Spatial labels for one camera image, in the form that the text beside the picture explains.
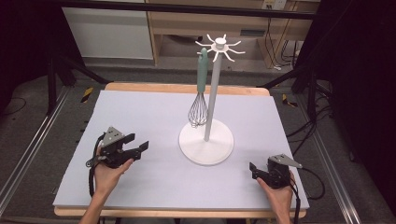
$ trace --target cable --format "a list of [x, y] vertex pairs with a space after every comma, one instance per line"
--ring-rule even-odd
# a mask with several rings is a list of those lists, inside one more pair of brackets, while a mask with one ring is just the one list
[[307, 171], [311, 175], [314, 175], [318, 179], [318, 181], [320, 182], [320, 185], [322, 186], [322, 192], [319, 194], [319, 196], [317, 196], [317, 197], [312, 197], [311, 196], [311, 197], [308, 197], [308, 199], [310, 199], [310, 200], [319, 200], [319, 199], [323, 198], [324, 194], [326, 193], [326, 188], [324, 186], [323, 180], [319, 177], [319, 175], [315, 174], [313, 171], [311, 171], [309, 169], [306, 169], [306, 168], [303, 167], [302, 170]]
[[[264, 38], [264, 46], [265, 46], [265, 49], [266, 49], [266, 51], [267, 51], [267, 53], [268, 53], [268, 56], [269, 56], [270, 59], [271, 59], [271, 63], [272, 63], [274, 66], [278, 66], [278, 67], [287, 66], [288, 64], [279, 63], [279, 62], [276, 60], [276, 54], [275, 54], [275, 52], [274, 52], [274, 44], [273, 44], [273, 42], [272, 42], [271, 33], [270, 33], [270, 26], [271, 26], [271, 18], [268, 18], [268, 21], [267, 21], [267, 33], [265, 34], [265, 38]], [[273, 57], [271, 56], [271, 53], [270, 53], [270, 51], [268, 50], [268, 47], [267, 47], [267, 36], [270, 37], [270, 43], [271, 43], [271, 46], [272, 46], [272, 52], [274, 53], [274, 54], [273, 54], [273, 55], [274, 55], [274, 59], [273, 59]]]
[[23, 105], [22, 105], [20, 108], [18, 108], [17, 110], [15, 110], [15, 111], [2, 114], [2, 116], [8, 116], [8, 115], [15, 114], [15, 113], [17, 113], [18, 111], [22, 110], [22, 109], [26, 106], [26, 100], [23, 99], [23, 98], [21, 98], [21, 97], [13, 97], [13, 98], [11, 98], [11, 100], [23, 100]]
[[301, 141], [300, 145], [297, 146], [297, 148], [293, 151], [293, 153], [292, 153], [293, 156], [298, 152], [298, 150], [300, 150], [300, 148], [303, 146], [304, 142], [314, 133], [316, 127], [317, 127], [316, 123], [311, 126], [311, 129], [306, 134], [305, 138]]
[[91, 169], [90, 169], [90, 172], [89, 172], [89, 176], [88, 176], [88, 184], [89, 184], [89, 187], [90, 187], [90, 195], [91, 195], [91, 197], [95, 193], [94, 188], [93, 188], [93, 177], [95, 176], [95, 168], [96, 168], [96, 165], [97, 165], [97, 164], [95, 164], [96, 151], [97, 151], [97, 148], [99, 147], [100, 141], [102, 141], [105, 138], [105, 134], [106, 133], [103, 133], [101, 136], [98, 137], [98, 139], [96, 141], [96, 144], [95, 144], [95, 147], [93, 149], [92, 166], [91, 166]]
[[[316, 100], [316, 103], [318, 102], [318, 100], [320, 100], [320, 99], [322, 99], [322, 98], [325, 98], [325, 97], [319, 97], [319, 98]], [[327, 111], [327, 110], [329, 110], [329, 109], [331, 109], [331, 107], [330, 107], [329, 105], [324, 106], [323, 108], [321, 108], [321, 109], [317, 112], [317, 117], [318, 117], [321, 113], [323, 113], [324, 111]], [[307, 123], [305, 123], [305, 124], [304, 124], [301, 128], [299, 128], [298, 130], [296, 130], [296, 131], [294, 131], [294, 132], [292, 132], [292, 133], [286, 134], [286, 137], [292, 137], [292, 136], [294, 136], [295, 134], [297, 134], [297, 133], [299, 133], [299, 132], [305, 130], [305, 129], [308, 128], [310, 125], [312, 125], [312, 124], [314, 124], [314, 123], [316, 123], [316, 122], [318, 122], [318, 121], [324, 119], [324, 118], [326, 117], [326, 115], [324, 115], [324, 116], [323, 116], [322, 118], [320, 118], [320, 119], [315, 119], [315, 120], [312, 120], [312, 119], [311, 119], [311, 120], [309, 120]]]
[[295, 209], [295, 212], [294, 212], [294, 224], [298, 224], [298, 216], [300, 214], [301, 200], [300, 200], [300, 196], [298, 194], [297, 184], [296, 184], [294, 179], [287, 178], [286, 176], [284, 176], [277, 169], [275, 169], [274, 171], [276, 171], [279, 174], [280, 178], [282, 178], [285, 182], [289, 183], [289, 186], [291, 187], [291, 190], [293, 190], [294, 194], [296, 195], [296, 209]]
[[[324, 118], [326, 118], [326, 116], [328, 116], [328, 115], [330, 115], [330, 114], [331, 114], [331, 113], [327, 113], [327, 114], [323, 115], [322, 118], [317, 119], [317, 122], [320, 121], [320, 120], [322, 120], [322, 119], [324, 119]], [[309, 137], [311, 137], [312, 134], [313, 134], [314, 132], [315, 132], [315, 130], [313, 130], [312, 132], [310, 132], [304, 139], [289, 141], [289, 143], [297, 143], [297, 142], [305, 141], [306, 139], [308, 139]]]
[[296, 51], [297, 51], [297, 40], [294, 41], [293, 57], [292, 57], [292, 60], [291, 60], [291, 63], [290, 63], [290, 65], [292, 64], [291, 69], [294, 69], [294, 65], [296, 64], [296, 60], [295, 60], [295, 58], [296, 58]]
[[290, 56], [285, 56], [285, 55], [284, 55], [285, 50], [286, 50], [286, 46], [287, 46], [288, 44], [289, 44], [289, 40], [285, 40], [285, 43], [283, 43], [283, 46], [282, 46], [282, 50], [280, 51], [280, 58], [281, 58], [283, 61], [285, 61], [285, 62], [290, 62], [290, 60], [285, 59], [285, 57], [286, 57], [286, 58], [289, 58]]

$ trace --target metal bar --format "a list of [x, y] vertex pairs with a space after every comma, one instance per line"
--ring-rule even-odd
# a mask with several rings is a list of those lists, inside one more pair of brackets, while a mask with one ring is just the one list
[[130, 2], [107, 2], [107, 1], [87, 1], [87, 0], [36, 0], [46, 4], [58, 4], [61, 7], [96, 8], [130, 11], [157, 11], [195, 14], [214, 14], [228, 16], [283, 18], [297, 20], [313, 20], [318, 17], [313, 12], [295, 12], [283, 10], [267, 10], [237, 7], [203, 7], [173, 4], [148, 4]]
[[3, 215], [6, 207], [11, 200], [13, 194], [15, 193], [18, 185], [21, 183], [24, 174], [26, 173], [29, 165], [32, 163], [35, 154], [37, 153], [38, 149], [40, 148], [42, 142], [44, 141], [47, 133], [50, 130], [53, 122], [57, 118], [59, 112], [61, 111], [64, 101], [66, 99], [67, 94], [69, 93], [71, 87], [63, 87], [59, 97], [58, 97], [58, 104], [53, 109], [52, 113], [47, 115], [43, 122], [41, 123], [40, 128], [35, 133], [34, 138], [30, 142], [29, 146], [26, 148], [25, 152], [21, 156], [18, 164], [15, 166], [12, 174], [8, 178], [6, 184], [0, 191], [0, 217]]
[[[309, 121], [309, 116], [306, 113], [306, 111], [303, 109], [306, 108], [306, 103], [304, 102], [303, 99], [301, 99], [301, 97], [302, 97], [301, 95], [297, 95], [296, 97], [297, 102], [299, 105], [301, 105], [299, 107], [301, 108], [301, 111], [303, 112], [305, 119]], [[353, 202], [350, 200], [349, 194], [347, 193], [347, 189], [345, 188], [343, 181], [341, 180], [337, 170], [335, 169], [334, 164], [332, 163], [332, 159], [330, 158], [329, 153], [327, 152], [327, 149], [318, 131], [314, 132], [313, 139], [315, 144], [317, 145], [316, 149], [318, 150], [320, 161], [323, 165], [327, 177], [329, 177], [330, 185], [332, 186], [332, 190], [334, 192], [335, 198], [337, 199], [341, 211], [344, 215], [344, 218], [346, 219], [346, 223], [348, 224], [361, 223], [361, 219], [359, 218], [358, 212], [356, 211]]]
[[52, 57], [49, 57], [49, 61], [47, 64], [48, 67], [48, 88], [49, 88], [49, 108], [47, 110], [47, 115], [49, 115], [53, 108], [56, 106], [56, 77], [53, 71], [53, 61]]
[[67, 65], [77, 69], [79, 72], [81, 72], [82, 74], [86, 75], [87, 77], [92, 78], [93, 80], [97, 81], [100, 84], [108, 84], [110, 82], [113, 82], [111, 80], [107, 80], [103, 77], [100, 77], [98, 75], [96, 75], [93, 71], [87, 69], [85, 66], [82, 66], [81, 64], [78, 64], [76, 62], [74, 62], [73, 60], [58, 54], [58, 55], [54, 55], [54, 57], [58, 57], [60, 60], [62, 60], [62, 62], [66, 63]]
[[304, 65], [301, 65], [301, 66], [294, 68], [293, 70], [289, 71], [288, 73], [286, 73], [280, 77], [277, 77], [276, 79], [274, 79], [264, 85], [260, 85], [260, 86], [256, 86], [256, 87], [257, 88], [265, 88], [265, 89], [269, 90], [283, 81], [286, 81], [293, 77], [297, 77], [300, 74], [306, 73], [307, 72], [306, 70], [307, 70], [307, 68]]

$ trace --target whisk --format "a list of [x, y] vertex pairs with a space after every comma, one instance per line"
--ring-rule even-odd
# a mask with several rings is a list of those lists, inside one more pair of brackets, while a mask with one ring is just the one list
[[207, 50], [201, 49], [201, 54], [198, 58], [197, 71], [197, 96], [189, 111], [189, 121], [192, 128], [197, 128], [206, 123], [207, 106], [204, 97], [206, 77], [207, 77]]

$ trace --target teal whisk handle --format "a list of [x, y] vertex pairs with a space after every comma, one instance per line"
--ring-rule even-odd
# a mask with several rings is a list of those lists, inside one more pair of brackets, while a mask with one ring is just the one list
[[206, 86], [207, 77], [207, 50], [206, 48], [201, 49], [201, 54], [198, 58], [198, 73], [197, 73], [197, 90], [198, 92], [204, 92]]

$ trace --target gray carpet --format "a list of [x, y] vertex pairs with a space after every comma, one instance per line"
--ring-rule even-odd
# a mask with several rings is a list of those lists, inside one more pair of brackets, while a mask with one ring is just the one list
[[[161, 82], [161, 83], [195, 83], [196, 73], [188, 70], [169, 69], [128, 69], [128, 68], [100, 68], [92, 71], [102, 77], [117, 81], [132, 82]], [[79, 138], [89, 121], [99, 91], [104, 88], [89, 78], [77, 74], [78, 82], [71, 88], [61, 113], [51, 127], [49, 134], [35, 155], [24, 178], [7, 205], [4, 217], [34, 217], [49, 220], [65, 220], [73, 218], [57, 217], [53, 213], [53, 193], [61, 181], [65, 169], [70, 162]], [[220, 85], [261, 85], [274, 76], [259, 73], [222, 72]], [[47, 80], [45, 77], [25, 83], [15, 91], [16, 97], [26, 100], [26, 106], [19, 112], [2, 117], [0, 122], [1, 147], [0, 169], [1, 185], [11, 174], [23, 151], [33, 138], [40, 121], [44, 118], [47, 109]], [[87, 103], [80, 102], [88, 87], [93, 87], [93, 93]], [[284, 105], [282, 94], [290, 93], [290, 82], [271, 89], [271, 95], [276, 99], [276, 106], [285, 129], [291, 133], [306, 123], [300, 107]], [[325, 99], [319, 100], [319, 108], [327, 104]], [[334, 121], [325, 116], [318, 122], [318, 132], [342, 177], [351, 200], [359, 213], [362, 223], [396, 223], [396, 218], [389, 211], [375, 185], [361, 164], [351, 162], [348, 157], [347, 146], [339, 135]], [[300, 140], [304, 133], [293, 136], [292, 140]], [[290, 143], [294, 150], [299, 143]], [[332, 192], [332, 188], [318, 158], [314, 141], [309, 138], [296, 154], [295, 160], [304, 167], [314, 171], [324, 181], [326, 194], [319, 200], [310, 200], [310, 208], [301, 223], [346, 223], [340, 206]], [[300, 171], [304, 189], [307, 194], [315, 197], [321, 192], [318, 180], [311, 174]]]

